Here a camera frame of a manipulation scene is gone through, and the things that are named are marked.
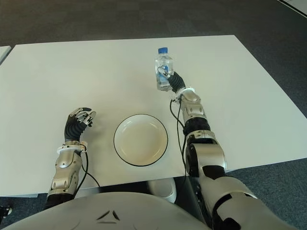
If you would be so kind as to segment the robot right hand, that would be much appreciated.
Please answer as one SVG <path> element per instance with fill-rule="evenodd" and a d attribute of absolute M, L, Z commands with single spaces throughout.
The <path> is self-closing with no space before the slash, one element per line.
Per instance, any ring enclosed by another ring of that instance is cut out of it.
<path fill-rule="evenodd" d="M 184 80 L 177 74 L 177 72 L 168 72 L 163 67 L 157 69 L 157 88 L 160 91 L 170 91 L 177 93 L 178 90 L 185 88 Z"/>

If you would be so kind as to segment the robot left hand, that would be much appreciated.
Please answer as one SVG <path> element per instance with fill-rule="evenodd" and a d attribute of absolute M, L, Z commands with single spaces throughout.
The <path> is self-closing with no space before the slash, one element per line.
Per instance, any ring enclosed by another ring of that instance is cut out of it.
<path fill-rule="evenodd" d="M 64 139 L 67 141 L 80 141 L 81 134 L 87 127 L 91 127 L 96 111 L 91 108 L 79 107 L 72 111 L 64 128 Z"/>

